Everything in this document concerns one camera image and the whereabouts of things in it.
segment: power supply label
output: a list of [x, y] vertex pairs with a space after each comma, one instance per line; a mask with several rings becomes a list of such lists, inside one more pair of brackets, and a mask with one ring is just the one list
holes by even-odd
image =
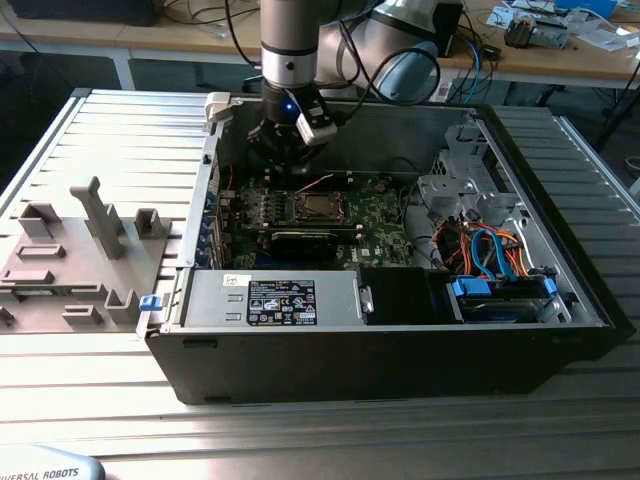
[[247, 323], [256, 327], [318, 324], [312, 280], [249, 282]]

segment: green circuit board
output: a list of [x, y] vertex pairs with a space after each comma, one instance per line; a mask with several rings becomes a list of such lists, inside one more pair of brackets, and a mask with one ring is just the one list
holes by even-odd
[[[335, 236], [342, 236], [344, 231], [355, 233], [356, 241], [338, 241], [334, 258], [312, 262], [309, 269], [353, 270], [359, 266], [413, 265], [412, 247], [399, 221], [398, 189], [381, 185], [377, 176], [356, 177], [349, 190], [340, 192], [299, 194], [243, 186], [236, 196], [241, 206], [236, 216], [239, 220], [228, 229], [233, 251], [230, 268], [280, 268], [271, 258], [269, 244], [264, 240], [265, 232], [280, 226], [287, 230], [327, 232]], [[302, 202], [306, 201], [305, 205], [308, 205], [311, 200], [315, 202], [311, 205], [319, 205], [316, 208], [321, 208], [322, 212], [306, 211], [312, 215], [311, 225], [292, 227], [299, 219], [301, 209], [305, 209]], [[314, 221], [322, 223], [322, 227], [314, 226]], [[307, 268], [305, 265], [289, 267]]]

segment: cable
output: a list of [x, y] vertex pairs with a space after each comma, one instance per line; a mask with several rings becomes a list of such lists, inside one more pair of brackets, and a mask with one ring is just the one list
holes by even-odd
[[387, 168], [389, 168], [391, 165], [393, 165], [395, 162], [398, 162], [398, 161], [404, 162], [407, 165], [409, 165], [418, 175], [425, 175], [425, 173], [422, 172], [412, 160], [409, 160], [407, 157], [403, 157], [401, 155], [387, 158], [387, 160], [382, 164], [384, 168], [381, 168], [380, 171], [385, 172]]
[[640, 157], [632, 155], [624, 159], [626, 170], [634, 177], [640, 177]]
[[[167, 4], [167, 7], [173, 5], [173, 3], [169, 3]], [[235, 17], [239, 17], [240, 15], [245, 15], [245, 14], [249, 14], [249, 13], [253, 13], [253, 12], [257, 12], [259, 11], [260, 8], [256, 7], [256, 8], [250, 8], [248, 10], [243, 10], [241, 12], [236, 12], [233, 15], [231, 15], [231, 18], [235, 18]], [[202, 11], [198, 10], [195, 13], [193, 13], [193, 16], [196, 17], [198, 15], [200, 15], [201, 13], [203, 13]], [[180, 25], [209, 25], [212, 23], [218, 23], [218, 22], [223, 22], [225, 20], [227, 20], [227, 17], [221, 17], [221, 18], [216, 18], [214, 20], [206, 20], [206, 21], [189, 21], [189, 22], [185, 22], [183, 20], [180, 20], [178, 18], [172, 17], [171, 15], [169, 15], [167, 12], [163, 12], [163, 15], [168, 18], [169, 20], [171, 20], [174, 23], [178, 23]]]
[[606, 93], [595, 87], [593, 87], [592, 90], [602, 102], [606, 103], [611, 108], [614, 107], [615, 101], [613, 101], [611, 97], [608, 97]]
[[358, 103], [356, 104], [354, 109], [347, 114], [347, 120], [352, 119], [353, 116], [358, 112], [358, 110], [360, 110], [360, 108], [362, 108], [362, 105], [364, 104], [364, 102], [365, 102], [365, 100], [367, 98], [367, 95], [371, 92], [372, 88], [374, 88], [373, 82], [375, 82], [376, 79], [378, 78], [378, 76], [380, 75], [380, 73], [382, 73], [382, 70], [387, 65], [387, 63], [389, 63], [395, 57], [397, 57], [399, 55], [402, 55], [404, 53], [417, 53], [417, 54], [425, 56], [429, 60], [431, 60], [433, 62], [433, 65], [434, 65], [435, 69], [436, 69], [436, 81], [433, 84], [433, 87], [431, 88], [429, 93], [427, 95], [425, 95], [423, 98], [421, 98], [420, 100], [403, 102], [403, 101], [399, 101], [399, 100], [393, 100], [391, 98], [386, 97], [385, 95], [381, 95], [382, 100], [385, 103], [388, 103], [390, 105], [394, 105], [396, 107], [412, 107], [414, 105], [419, 105], [421, 103], [424, 103], [424, 102], [428, 101], [431, 98], [431, 96], [434, 94], [434, 92], [438, 88], [438, 85], [440, 84], [441, 72], [440, 72], [440, 65], [438, 64], [438, 60], [436, 60], [436, 58], [433, 55], [431, 55], [429, 52], [427, 52], [425, 50], [421, 50], [419, 48], [415, 48], [415, 47], [401, 48], [400, 50], [397, 50], [396, 52], [391, 53], [390, 55], [387, 55], [387, 57], [384, 60], [382, 60], [382, 62], [380, 62], [380, 65], [378, 65], [378, 68], [376, 68], [376, 71], [373, 72], [373, 75], [371, 75], [371, 80], [369, 81], [369, 84], [367, 85], [367, 88], [365, 89], [364, 93], [360, 97], [360, 100], [358, 101]]
[[464, 10], [462, 11], [462, 15], [464, 16], [464, 18], [467, 19], [467, 24], [469, 25], [469, 27], [464, 27], [462, 25], [458, 25], [459, 27], [462, 27], [466, 30], [469, 30], [471, 32], [471, 35], [473, 36], [473, 42], [476, 45], [480, 45], [480, 47], [482, 47], [483, 42], [482, 42], [482, 38], [480, 37], [480, 35], [478, 33], [476, 33], [475, 29], [473, 28], [473, 22], [471, 22], [471, 19], [469, 18], [469, 15], [467, 15], [467, 12], [465, 12]]
[[407, 218], [407, 210], [409, 209], [409, 202], [411, 201], [411, 195], [413, 194], [414, 190], [416, 189], [416, 187], [418, 186], [418, 182], [414, 183], [411, 186], [411, 189], [409, 190], [409, 193], [407, 194], [407, 201], [404, 202], [404, 208], [402, 209], [402, 221], [400, 222], [400, 224], [402, 225], [402, 231], [404, 232], [404, 236], [409, 240], [409, 243], [411, 243], [411, 246], [413, 247], [413, 249], [418, 252], [420, 255], [422, 255], [424, 258], [426, 258], [429, 263], [431, 263], [431, 265], [435, 265], [434, 261], [432, 258], [430, 258], [424, 251], [422, 251], [420, 248], [418, 248], [415, 245], [415, 242], [417, 242], [418, 240], [421, 240], [423, 238], [429, 238], [431, 239], [430, 236], [428, 235], [421, 235], [419, 237], [414, 238], [413, 240], [411, 240], [409, 238], [409, 234], [407, 232], [407, 225], [406, 225], [406, 218]]
[[233, 185], [233, 164], [229, 164], [229, 184], [227, 185], [227, 192], [231, 190], [231, 186]]
[[356, 44], [353, 41], [353, 37], [351, 36], [351, 33], [349, 32], [349, 29], [345, 25], [344, 21], [340, 20], [338, 22], [338, 29], [340, 30], [340, 36], [342, 36], [342, 41], [345, 44], [345, 48], [351, 54], [351, 58], [353, 58], [353, 61], [356, 63], [356, 73], [355, 73], [355, 75], [351, 79], [347, 80], [347, 84], [353, 85], [353, 83], [358, 79], [360, 74], [363, 72], [363, 67], [364, 66], [362, 64], [362, 59], [360, 58], [360, 55], [358, 54], [358, 50], [356, 48]]
[[253, 68], [259, 67], [260, 62], [254, 62], [249, 57], [247, 57], [247, 55], [244, 53], [244, 50], [242, 50], [240, 43], [238, 42], [238, 37], [236, 37], [236, 31], [233, 28], [233, 22], [231, 21], [233, 15], [231, 15], [231, 6], [229, 5], [229, 0], [224, 0], [224, 13], [227, 19], [229, 33], [231, 34], [231, 40], [233, 40], [233, 44], [235, 45], [236, 50], [238, 50], [238, 53], [243, 58], [243, 60], [247, 62], [248, 65], [252, 66]]
[[473, 98], [473, 95], [475, 94], [476, 88], [478, 86], [478, 80], [480, 79], [481, 64], [480, 64], [480, 54], [478, 53], [478, 49], [476, 48], [476, 46], [466, 38], [465, 38], [465, 43], [469, 45], [469, 48], [473, 51], [473, 55], [475, 56], [475, 63], [476, 63], [476, 76], [473, 79], [473, 84], [471, 85], [471, 91], [469, 92], [469, 95], [464, 101], [464, 103], [469, 103], [471, 98]]
[[489, 277], [489, 279], [491, 280], [496, 279], [495, 275], [493, 275], [493, 273], [491, 273], [491, 271], [488, 268], [482, 265], [482, 262], [478, 257], [478, 242], [480, 241], [480, 238], [484, 233], [489, 234], [495, 243], [496, 258], [498, 259], [498, 265], [500, 266], [500, 271], [505, 277], [513, 278], [514, 273], [511, 270], [511, 267], [509, 266], [509, 264], [505, 260], [504, 251], [502, 250], [502, 242], [500, 241], [498, 234], [493, 232], [492, 230], [482, 228], [473, 235], [473, 238], [471, 240], [471, 257], [473, 258], [473, 263], [476, 265], [476, 267], [478, 267], [478, 269], [480, 269], [483, 273], [485, 273]]
[[[375, 93], [385, 103], [388, 103], [389, 105], [395, 105], [397, 107], [412, 107], [414, 105], [418, 105], [420, 103], [424, 103], [424, 102], [428, 101], [429, 98], [431, 98], [431, 95], [434, 94], [434, 92], [438, 88], [438, 85], [440, 84], [440, 78], [441, 78], [440, 77], [440, 73], [441, 72], [440, 72], [440, 64], [438, 64], [438, 60], [433, 55], [431, 55], [429, 52], [427, 52], [426, 50], [422, 50], [420, 48], [416, 48], [416, 47], [401, 48], [400, 50], [397, 50], [396, 52], [391, 53], [384, 60], [382, 60], [382, 62], [380, 62], [380, 65], [378, 65], [378, 68], [376, 68], [376, 70], [373, 73], [373, 75], [369, 76], [369, 73], [367, 72], [367, 69], [364, 66], [364, 63], [362, 62], [362, 58], [360, 57], [360, 54], [358, 53], [358, 49], [356, 47], [355, 42], [353, 41], [353, 37], [351, 36], [351, 33], [349, 32], [348, 28], [346, 28], [346, 25], [344, 25], [344, 22], [342, 22], [342, 25], [340, 27], [341, 27], [340, 32], [343, 35], [343, 40], [345, 41], [345, 46], [346, 46], [347, 50], [349, 50], [349, 53], [351, 54], [351, 56], [353, 57], [354, 61], [356, 62], [359, 70], [361, 71], [361, 73], [364, 76], [364, 78], [367, 80], [367, 87], [366, 87], [364, 93], [362, 94], [362, 96], [360, 97], [360, 101], [358, 102], [358, 105], [356, 105], [356, 108], [354, 109], [354, 111], [350, 115], [347, 116], [347, 119], [353, 118], [353, 115], [355, 115], [355, 112], [357, 112], [362, 107], [362, 104], [364, 103], [364, 101], [366, 99], [366, 96], [369, 93], [371, 93], [371, 91], [373, 91], [373, 93]], [[403, 102], [401, 100], [394, 100], [392, 98], [387, 97], [380, 90], [378, 90], [378, 87], [375, 86], [375, 81], [377, 80], [377, 78], [380, 75], [380, 73], [382, 73], [382, 70], [387, 65], [387, 63], [389, 63], [395, 57], [397, 57], [399, 55], [402, 55], [403, 53], [417, 53], [419, 55], [422, 55], [423, 57], [427, 57], [429, 60], [431, 60], [431, 63], [433, 63], [433, 65], [434, 65], [434, 67], [436, 69], [436, 83], [435, 83], [435, 85], [433, 86], [433, 88], [429, 92], [429, 95], [426, 95], [424, 98], [420, 99], [419, 101]]]
[[594, 17], [598, 17], [600, 20], [602, 20], [609, 28], [611, 28], [614, 32], [618, 29], [618, 27], [616, 27], [613, 23], [611, 23], [609, 20], [607, 20], [606, 18], [604, 18], [602, 15], [600, 15], [599, 13], [594, 12], [593, 10], [589, 10], [588, 8], [582, 8], [582, 7], [576, 7], [575, 10], [580, 10], [581, 12], [586, 12], [589, 13], [591, 15], [593, 15]]
[[62, 73], [60, 73], [60, 71], [55, 68], [51, 63], [49, 63], [49, 60], [47, 60], [47, 58], [42, 54], [42, 52], [40, 52], [34, 45], [33, 43], [31, 43], [29, 41], [29, 39], [27, 37], [24, 36], [24, 34], [18, 30], [18, 28], [11, 22], [11, 20], [9, 20], [9, 17], [7, 16], [7, 14], [4, 11], [4, 8], [0, 7], [0, 14], [2, 14], [3, 18], [5, 19], [5, 21], [9, 24], [9, 26], [13, 29], [14, 32], [16, 32], [16, 34], [20, 37], [20, 39], [26, 43], [27, 45], [29, 45], [29, 48], [31, 48], [31, 50], [34, 51], [34, 53], [40, 55], [40, 57], [44, 60], [44, 63], [47, 64], [47, 66], [58, 76], [60, 77], [60, 79], [67, 85], [67, 87], [73, 89], [73, 85], [71, 85], [71, 82], [69, 82], [69, 80], [67, 80], [67, 77], [65, 77], [64, 75], [62, 75]]
[[529, 0], [525, 0], [525, 1], [527, 2], [527, 5], [529, 5], [529, 8], [534, 12], [547, 13], [547, 14], [552, 13], [552, 12], [549, 12], [548, 10], [545, 10], [545, 8], [547, 8], [547, 6], [549, 5], [550, 0], [546, 0], [546, 2], [544, 2], [544, 5], [542, 7], [536, 7], [535, 5], [531, 5], [531, 2]]
[[296, 193], [300, 193], [300, 192], [304, 192], [305, 190], [310, 189], [311, 187], [313, 187], [314, 185], [319, 184], [320, 182], [322, 182], [323, 180], [326, 180], [327, 178], [331, 178], [333, 177], [333, 173], [330, 173], [329, 175], [325, 175], [324, 177], [320, 177], [318, 180], [316, 180], [315, 182], [311, 182], [309, 185], [306, 185], [304, 187], [302, 187], [300, 190], [298, 190]]
[[608, 119], [606, 119], [602, 124], [602, 129], [600, 130], [600, 133], [598, 134], [598, 137], [596, 138], [595, 145], [594, 145], [594, 149], [596, 150], [596, 152], [599, 152], [600, 150], [602, 150], [602, 148], [605, 146], [605, 144], [607, 143], [611, 135], [615, 133], [618, 126], [622, 123], [624, 118], [627, 116], [627, 114], [631, 111], [631, 109], [635, 106], [636, 102], [640, 98], [640, 86], [638, 86], [635, 90], [635, 93], [633, 94], [633, 97], [626, 103], [626, 105], [624, 105], [624, 107], [619, 113], [616, 113], [616, 111], [618, 110], [618, 107], [622, 105], [623, 102], [625, 102], [626, 100], [625, 95], [629, 90], [629, 87], [635, 80], [636, 75], [638, 74], [638, 70], [640, 70], [640, 60], [638, 60], [638, 64], [636, 65], [636, 68], [634, 69], [633, 74], [631, 75], [631, 78], [629, 78], [629, 81], [627, 81], [627, 85], [624, 87], [624, 90], [622, 91], [622, 94], [618, 98], [618, 101], [613, 106], [611, 116]]
[[[465, 30], [469, 30], [471, 32], [472, 36], [474, 37], [474, 39], [476, 38], [476, 36], [479, 38], [479, 35], [477, 33], [475, 33], [475, 30], [473, 30], [473, 25], [471, 25], [471, 28], [463, 27], [462, 25], [458, 25], [458, 27], [462, 27]], [[469, 45], [471, 47], [471, 43], [469, 43], [469, 39], [468, 38], [466, 38], [464, 36], [458, 36], [458, 35], [456, 35], [456, 38], [462, 40], [463, 42], [467, 43], [467, 45]], [[471, 71], [474, 68], [476, 69], [476, 79], [474, 79], [474, 83], [472, 84], [472, 87], [475, 88], [479, 83], [481, 83], [481, 82], [479, 82], [477, 80], [478, 79], [477, 70], [478, 70], [478, 64], [479, 64], [480, 57], [477, 54], [478, 53], [478, 49], [477, 49], [476, 45], [471, 47], [471, 51], [473, 53], [473, 57], [472, 57], [473, 62], [471, 64], [471, 67], [469, 67], [469, 69], [467, 70], [466, 75], [464, 76], [462, 81], [458, 84], [458, 86], [455, 87], [453, 89], [453, 92], [449, 94], [449, 98], [447, 99], [447, 103], [453, 101], [453, 99], [456, 97], [456, 95], [459, 95], [459, 100], [458, 101], [462, 102], [463, 93], [467, 93], [469, 91], [469, 89], [463, 91], [464, 84], [466, 83], [467, 79], [469, 78], [469, 75], [471, 75]]]

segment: motherboard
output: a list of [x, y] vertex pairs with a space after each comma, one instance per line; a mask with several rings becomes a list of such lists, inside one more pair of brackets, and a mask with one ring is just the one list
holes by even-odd
[[402, 185], [385, 175], [322, 178], [308, 188], [297, 188], [298, 182], [296, 189], [251, 179], [221, 192], [225, 268], [413, 265], [413, 247], [401, 224]]

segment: black cable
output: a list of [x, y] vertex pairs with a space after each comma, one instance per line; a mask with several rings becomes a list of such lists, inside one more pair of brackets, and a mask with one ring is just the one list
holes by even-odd
[[40, 55], [40, 58], [42, 58], [42, 60], [44, 61], [44, 63], [47, 64], [47, 66], [53, 71], [55, 72], [55, 74], [60, 77], [60, 79], [67, 85], [67, 87], [69, 87], [70, 89], [73, 89], [73, 85], [71, 85], [71, 82], [69, 82], [69, 80], [67, 80], [67, 77], [65, 77], [64, 75], [62, 75], [62, 73], [60, 73], [60, 71], [55, 68], [51, 63], [49, 63], [49, 60], [47, 60], [47, 58], [44, 56], [44, 54], [42, 54], [42, 52], [40, 52], [34, 45], [33, 43], [31, 43], [29, 41], [29, 39], [27, 37], [25, 37], [22, 32], [20, 30], [18, 30], [18, 28], [11, 22], [11, 20], [9, 20], [9, 17], [7, 17], [7, 14], [4, 12], [4, 9], [2, 7], [0, 7], [0, 13], [2, 14], [2, 16], [4, 17], [5, 21], [9, 24], [9, 26], [13, 29], [14, 32], [16, 32], [16, 34], [20, 37], [20, 39], [26, 43], [27, 45], [29, 45], [29, 48], [31, 48], [31, 50], [34, 51], [34, 53], [36, 53], [37, 55]]
[[[482, 88], [477, 88], [477, 87], [476, 87], [476, 92], [475, 92], [475, 94], [474, 94], [474, 95], [479, 95], [479, 94], [481, 94], [481, 93], [483, 93], [483, 92], [486, 92], [486, 93], [485, 93], [485, 96], [484, 96], [484, 98], [486, 98], [487, 93], [489, 92], [489, 88], [491, 88], [491, 83], [493, 83], [493, 73], [495, 72], [495, 70], [496, 70], [496, 68], [497, 68], [497, 66], [498, 66], [498, 63], [497, 63], [497, 62], [496, 62], [496, 63], [493, 63], [493, 60], [489, 60], [489, 65], [491, 66], [491, 70], [490, 70], [490, 72], [489, 72], [489, 73], [487, 73], [483, 78], [481, 78], [481, 79], [480, 79], [480, 81], [478, 82], [478, 87], [479, 87], [480, 85], [482, 85]], [[464, 90], [462, 91], [462, 93], [463, 93], [463, 94], [468, 93], [468, 92], [469, 92], [469, 90], [471, 90], [471, 88], [472, 88], [472, 85], [471, 85], [471, 86], [469, 86], [469, 87], [467, 87], [466, 89], [464, 89]]]
[[636, 79], [636, 75], [638, 75], [638, 70], [640, 70], [640, 60], [638, 60], [638, 64], [636, 65], [636, 68], [633, 70], [633, 73], [631, 74], [631, 78], [629, 78], [629, 81], [627, 82], [627, 84], [624, 87], [624, 90], [622, 91], [622, 93], [620, 94], [620, 96], [618, 97], [618, 101], [615, 103], [615, 105], [613, 106], [613, 109], [615, 110], [616, 108], [618, 108], [618, 106], [622, 103], [622, 100], [624, 99], [624, 96], [627, 94], [627, 92], [629, 91], [629, 87], [631, 86], [631, 84], [633, 83], [633, 81]]
[[451, 102], [451, 101], [456, 97], [456, 95], [459, 95], [458, 102], [462, 102], [462, 95], [463, 95], [463, 93], [464, 93], [464, 92], [463, 92], [464, 84], [467, 82], [467, 79], [469, 78], [469, 75], [471, 75], [471, 72], [472, 72], [472, 71], [474, 71], [474, 70], [476, 69], [476, 59], [475, 59], [475, 55], [472, 55], [472, 56], [471, 56], [471, 58], [472, 58], [471, 67], [469, 67], [469, 69], [467, 70], [466, 75], [464, 76], [464, 78], [462, 79], [462, 81], [458, 84], [458, 86], [457, 86], [457, 87], [455, 87], [455, 88], [453, 89], [453, 93], [450, 93], [450, 94], [449, 94], [449, 98], [447, 99], [446, 103]]
[[417, 53], [417, 54], [422, 55], [424, 57], [427, 57], [429, 60], [431, 60], [431, 62], [433, 63], [433, 65], [434, 65], [434, 67], [436, 69], [436, 81], [433, 84], [433, 87], [431, 88], [431, 90], [429, 91], [429, 93], [427, 95], [425, 95], [423, 98], [421, 98], [419, 100], [403, 102], [403, 101], [400, 101], [400, 100], [393, 100], [393, 99], [387, 97], [386, 95], [380, 95], [380, 98], [385, 103], [388, 103], [389, 105], [394, 105], [396, 107], [412, 107], [414, 105], [419, 105], [421, 103], [427, 102], [431, 98], [431, 96], [434, 94], [434, 92], [438, 88], [438, 85], [440, 84], [441, 72], [440, 72], [440, 65], [438, 64], [438, 60], [433, 55], [431, 55], [429, 52], [427, 52], [425, 50], [422, 50], [420, 48], [415, 48], [415, 47], [401, 48], [400, 50], [397, 50], [397, 51], [387, 55], [385, 57], [385, 59], [382, 60], [382, 62], [380, 62], [380, 65], [378, 65], [378, 68], [376, 68], [376, 71], [373, 72], [373, 75], [371, 75], [371, 79], [369, 81], [369, 84], [367, 85], [367, 88], [365, 89], [365, 91], [361, 95], [360, 100], [358, 101], [358, 103], [356, 104], [354, 109], [347, 114], [347, 120], [350, 120], [351, 118], [353, 118], [353, 116], [358, 112], [358, 110], [360, 110], [360, 108], [362, 108], [362, 105], [364, 104], [364, 102], [365, 102], [365, 100], [367, 98], [367, 95], [369, 95], [369, 93], [371, 93], [371, 90], [374, 87], [373, 82], [375, 82], [376, 79], [378, 78], [378, 76], [380, 76], [380, 73], [382, 73], [382, 70], [384, 70], [384, 67], [386, 67], [387, 63], [389, 63], [391, 60], [393, 60], [397, 56], [405, 54], [405, 53]]
[[471, 19], [469, 18], [469, 15], [467, 15], [467, 12], [463, 10], [462, 15], [464, 16], [464, 18], [467, 19], [467, 23], [469, 24], [469, 27], [464, 27], [462, 25], [458, 25], [458, 26], [466, 30], [469, 30], [471, 32], [471, 35], [473, 36], [473, 43], [476, 45], [476, 48], [478, 48], [479, 50], [484, 44], [482, 42], [482, 37], [480, 37], [480, 35], [476, 33], [476, 30], [473, 28], [473, 22], [471, 22]]
[[416, 182], [416, 183], [414, 183], [412, 185], [411, 189], [409, 190], [409, 193], [407, 194], [407, 200], [406, 200], [406, 202], [404, 202], [404, 208], [402, 209], [402, 222], [401, 222], [402, 231], [404, 232], [404, 236], [407, 238], [407, 240], [409, 240], [409, 243], [411, 243], [411, 247], [413, 247], [413, 249], [416, 252], [418, 252], [420, 255], [422, 255], [424, 258], [426, 258], [431, 265], [434, 265], [433, 259], [430, 258], [426, 253], [424, 253], [424, 251], [422, 251], [420, 248], [416, 247], [416, 245], [415, 245], [415, 242], [417, 242], [418, 240], [431, 238], [431, 237], [428, 236], [428, 235], [421, 235], [421, 236], [418, 236], [418, 237], [414, 238], [413, 240], [411, 240], [409, 238], [409, 234], [407, 232], [407, 224], [406, 224], [407, 210], [409, 209], [409, 202], [411, 201], [411, 195], [413, 194], [413, 192], [414, 192], [414, 190], [416, 189], [417, 186], [418, 186], [418, 182]]
[[231, 21], [231, 19], [233, 18], [233, 15], [231, 15], [231, 6], [229, 5], [229, 0], [224, 0], [224, 13], [227, 18], [229, 33], [231, 33], [231, 40], [233, 40], [233, 44], [235, 45], [236, 50], [238, 50], [238, 53], [240, 54], [240, 56], [243, 58], [245, 62], [247, 62], [248, 65], [252, 66], [253, 68], [260, 66], [260, 62], [255, 62], [251, 60], [249, 57], [247, 57], [247, 55], [242, 50], [240, 43], [238, 42], [238, 37], [236, 37], [236, 31], [233, 28], [233, 22]]
[[353, 41], [353, 37], [351, 36], [349, 29], [342, 20], [338, 22], [338, 29], [340, 30], [340, 35], [342, 36], [342, 41], [344, 42], [347, 51], [351, 54], [353, 61], [356, 63], [355, 75], [350, 80], [347, 80], [348, 84], [353, 85], [353, 83], [360, 76], [360, 73], [362, 73], [362, 60], [360, 59], [360, 55], [358, 54], [358, 50], [356, 48], [355, 42]]
[[407, 165], [409, 165], [411, 168], [413, 168], [413, 170], [418, 174], [418, 175], [426, 175], [424, 172], [422, 172], [418, 166], [412, 161], [409, 160], [407, 157], [403, 157], [400, 155], [394, 156], [394, 157], [389, 157], [385, 160], [385, 162], [382, 164], [383, 168], [381, 168], [380, 170], [382, 172], [384, 172], [387, 168], [389, 168], [391, 165], [393, 165], [395, 162], [404, 162]]
[[[369, 73], [367, 72], [367, 69], [364, 66], [364, 63], [362, 62], [362, 58], [360, 57], [360, 54], [358, 53], [358, 49], [356, 47], [355, 42], [353, 41], [353, 37], [351, 36], [351, 33], [346, 28], [346, 26], [344, 26], [344, 27], [345, 28], [343, 30], [341, 30], [341, 33], [343, 33], [343, 35], [345, 35], [345, 37], [346, 37], [346, 38], [343, 37], [344, 40], [345, 40], [346, 47], [349, 50], [349, 53], [351, 53], [351, 55], [353, 56], [353, 59], [356, 61], [356, 64], [358, 64], [358, 67], [361, 70], [362, 75], [367, 80], [367, 87], [366, 87], [364, 93], [362, 94], [362, 96], [360, 97], [360, 101], [359, 101], [358, 105], [356, 106], [354, 111], [347, 118], [352, 118], [353, 115], [355, 114], [355, 112], [357, 110], [359, 110], [360, 107], [362, 107], [362, 104], [364, 103], [366, 96], [369, 93], [371, 93], [371, 91], [373, 91], [385, 103], [388, 103], [389, 105], [395, 105], [397, 107], [411, 107], [411, 106], [414, 106], [414, 105], [418, 105], [420, 103], [424, 103], [424, 102], [428, 101], [429, 98], [431, 98], [431, 95], [433, 95], [433, 93], [438, 88], [438, 85], [440, 84], [440, 65], [438, 64], [438, 60], [433, 55], [431, 55], [426, 50], [422, 50], [422, 49], [419, 49], [419, 48], [416, 48], [416, 47], [401, 48], [400, 50], [388, 55], [384, 60], [382, 60], [382, 62], [380, 62], [380, 65], [378, 65], [378, 68], [373, 73], [373, 75], [369, 76]], [[376, 79], [377, 79], [377, 77], [380, 75], [380, 73], [382, 72], [382, 70], [384, 69], [386, 64], [389, 63], [389, 61], [391, 61], [392, 59], [394, 59], [398, 55], [402, 55], [403, 53], [418, 53], [418, 54], [420, 54], [420, 55], [422, 55], [424, 57], [427, 57], [429, 60], [431, 60], [431, 62], [433, 63], [433, 65], [434, 65], [434, 67], [436, 69], [436, 83], [435, 83], [433, 89], [431, 90], [431, 92], [429, 93], [429, 95], [424, 97], [420, 101], [403, 102], [403, 101], [400, 101], [400, 100], [394, 100], [394, 99], [389, 98], [386, 95], [384, 95], [380, 90], [378, 90], [378, 88], [374, 84]]]
[[[238, 0], [232, 0], [230, 6], [234, 6]], [[224, 7], [205, 7], [200, 10], [196, 10], [195, 12], [191, 12], [191, 0], [187, 0], [187, 10], [189, 10], [189, 15], [191, 15], [191, 20], [195, 20], [198, 15], [202, 15], [205, 12], [212, 12], [214, 10], [224, 10]]]
[[613, 105], [614, 105], [614, 104], [612, 103], [612, 98], [611, 98], [611, 97], [607, 96], [607, 95], [606, 95], [606, 93], [604, 93], [604, 92], [600, 91], [600, 89], [599, 89], [599, 88], [595, 88], [595, 87], [593, 87], [593, 88], [592, 88], [592, 90], [593, 90], [593, 93], [595, 93], [595, 94], [596, 94], [596, 96], [597, 96], [597, 97], [598, 97], [602, 102], [604, 102], [605, 104], [607, 104], [609, 107], [613, 108]]
[[[253, 13], [253, 12], [257, 12], [258, 10], [260, 10], [260, 8], [256, 7], [256, 8], [250, 8], [248, 10], [243, 10], [242, 12], [236, 12], [233, 15], [231, 15], [231, 18], [235, 18], [235, 17], [239, 17], [240, 15], [244, 15], [246, 13]], [[200, 15], [202, 12], [200, 12], [199, 10], [196, 11], [193, 16], [197, 16]], [[221, 17], [221, 18], [216, 18], [214, 20], [207, 20], [207, 21], [190, 21], [190, 22], [185, 22], [183, 20], [180, 20], [178, 18], [172, 17], [170, 15], [167, 14], [167, 12], [163, 12], [163, 15], [168, 18], [169, 20], [171, 20], [174, 23], [178, 23], [180, 25], [209, 25], [211, 23], [218, 23], [218, 22], [223, 22], [225, 20], [227, 20], [227, 17]]]
[[618, 101], [613, 106], [613, 109], [611, 111], [611, 116], [605, 119], [604, 123], [602, 124], [600, 133], [598, 134], [598, 137], [596, 138], [596, 141], [595, 141], [594, 148], [596, 152], [599, 152], [600, 150], [602, 150], [602, 148], [605, 146], [605, 144], [607, 143], [611, 135], [615, 133], [618, 126], [622, 123], [622, 121], [624, 120], [624, 117], [627, 116], [627, 114], [631, 111], [631, 109], [635, 106], [636, 102], [640, 98], [640, 86], [638, 86], [631, 100], [627, 102], [627, 104], [624, 106], [621, 112], [616, 113], [618, 110], [618, 107], [622, 105], [623, 102], [625, 101], [625, 97], [627, 92], [629, 91], [629, 87], [635, 80], [636, 75], [638, 75], [639, 70], [640, 70], [640, 60], [638, 60], [636, 68], [633, 70], [633, 74], [631, 75], [631, 78], [629, 78], [629, 81], [625, 85], [624, 90], [622, 91], [622, 94], [620, 94], [620, 96], [618, 97]]

